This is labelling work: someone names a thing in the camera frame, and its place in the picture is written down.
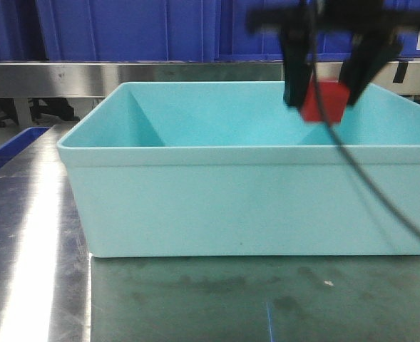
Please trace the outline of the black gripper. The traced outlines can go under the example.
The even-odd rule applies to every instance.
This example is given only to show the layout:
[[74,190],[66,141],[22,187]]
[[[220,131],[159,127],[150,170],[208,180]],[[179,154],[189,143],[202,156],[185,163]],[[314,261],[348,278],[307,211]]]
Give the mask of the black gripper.
[[396,32],[420,32],[420,11],[385,8],[383,1],[304,1],[248,9],[249,33],[281,30],[284,101],[291,108],[303,106],[309,87],[310,37],[303,30],[311,29],[311,21],[318,31],[351,32],[351,54],[339,73],[339,83],[349,90],[347,106],[354,106],[372,79],[401,53],[403,45]]

